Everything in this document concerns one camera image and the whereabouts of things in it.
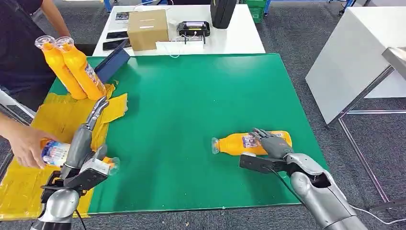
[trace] human hand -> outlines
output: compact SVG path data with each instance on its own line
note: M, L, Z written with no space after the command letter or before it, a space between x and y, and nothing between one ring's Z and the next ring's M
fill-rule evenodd
M41 140L44 138L56 140L56 137L17 122L12 125L12 128L5 138L9 140L17 162L25 167L43 169L45 163L41 156Z

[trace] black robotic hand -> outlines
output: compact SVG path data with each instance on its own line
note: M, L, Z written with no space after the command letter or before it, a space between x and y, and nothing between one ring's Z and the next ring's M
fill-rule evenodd
M292 147L286 141L263 129L254 128L249 133L268 153L268 157L282 160L287 154L293 153Z

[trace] black shirt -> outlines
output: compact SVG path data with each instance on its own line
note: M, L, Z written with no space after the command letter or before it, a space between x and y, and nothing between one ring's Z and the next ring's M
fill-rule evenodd
M42 0L0 0L0 86L8 90L50 85L55 79L42 51L34 45L45 33L30 14L41 5Z

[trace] bottle cap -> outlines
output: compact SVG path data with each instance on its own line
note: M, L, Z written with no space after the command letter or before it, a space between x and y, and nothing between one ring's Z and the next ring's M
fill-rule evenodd
M103 162L109 164L109 166L110 166L109 175L110 176L116 174L118 172L118 170L120 169L120 158L118 158L118 157L113 157L113 158L105 157L103 159Z
M60 37L55 41L57 48L63 52L70 51L75 42L71 37Z
M35 40L35 46L41 50L50 50L54 48L55 39L52 36L44 35Z
M212 138L212 153L218 154L220 152L219 141L217 138Z

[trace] gray carpet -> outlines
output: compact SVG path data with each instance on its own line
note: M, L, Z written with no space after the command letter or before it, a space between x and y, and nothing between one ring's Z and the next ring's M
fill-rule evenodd
M107 14L101 4L58 2L58 6L74 38L83 43L95 43ZM305 82L317 55L333 31L339 18L340 3L334 2L273 2L270 14L257 25L265 50L280 53L293 85L302 103L316 139L336 183L350 203L366 208L381 201L373 184L363 170L349 142L336 124L326 128L318 107ZM52 27L43 16L36 17L47 33ZM387 107L386 100L368 101L369 107ZM403 106L402 100L390 104ZM405 196L406 123L403 115L348 116L345 118L361 150L382 181L384 190L392 199ZM406 217L406 207L376 212L386 221ZM360 214L371 230L406 229L406 222L385 226L372 217ZM148 213L96 216L85 219L90 230L118 229L188 229L188 230L314 230L319 229L302 206L245 208L215 211L175 213ZM0 229L29 229L30 221L11 221L0 224ZM73 229L81 226L75 220Z

